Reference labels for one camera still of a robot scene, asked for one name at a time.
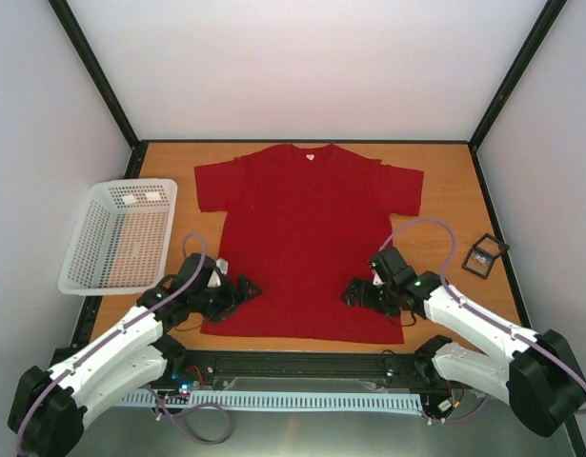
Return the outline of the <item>red t-shirt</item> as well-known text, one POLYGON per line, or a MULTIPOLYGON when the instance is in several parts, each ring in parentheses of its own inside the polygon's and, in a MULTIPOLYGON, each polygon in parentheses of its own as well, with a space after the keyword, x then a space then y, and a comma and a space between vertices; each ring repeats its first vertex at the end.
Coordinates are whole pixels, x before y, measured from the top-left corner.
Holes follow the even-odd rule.
POLYGON ((231 276, 261 294, 205 334, 310 338, 397 345, 387 317, 350 307, 343 294, 366 278, 368 262, 391 234, 392 215, 420 212, 424 174, 336 145, 276 145, 194 170, 204 212, 225 214, 219 254, 231 276))

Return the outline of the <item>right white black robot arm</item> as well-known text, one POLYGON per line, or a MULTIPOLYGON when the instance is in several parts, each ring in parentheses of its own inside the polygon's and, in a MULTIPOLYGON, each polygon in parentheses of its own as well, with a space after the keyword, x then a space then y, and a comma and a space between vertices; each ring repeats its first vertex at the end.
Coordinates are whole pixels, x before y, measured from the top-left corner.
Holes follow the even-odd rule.
POLYGON ((343 301, 387 317, 401 311, 453 331, 468 350, 434 337, 421 354, 426 382, 437 376, 473 387, 507 405, 533 433, 549 437, 575 415, 586 414, 586 380, 568 341, 558 332, 538 333, 472 301, 441 273, 418 274, 394 247, 369 261, 370 280, 349 282, 343 301))

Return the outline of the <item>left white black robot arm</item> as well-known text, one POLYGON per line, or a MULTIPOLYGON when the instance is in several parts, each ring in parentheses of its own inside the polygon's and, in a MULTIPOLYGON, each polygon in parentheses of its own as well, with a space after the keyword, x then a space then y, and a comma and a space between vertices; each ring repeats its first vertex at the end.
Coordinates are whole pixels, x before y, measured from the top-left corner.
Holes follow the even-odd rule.
POLYGON ((199 314, 212 323, 230 317, 261 288, 228 264, 194 253, 136 300, 122 319, 67 359, 20 377, 8 418, 19 456, 65 456, 85 429, 132 391, 161 379, 179 381, 185 349, 169 335, 199 314))

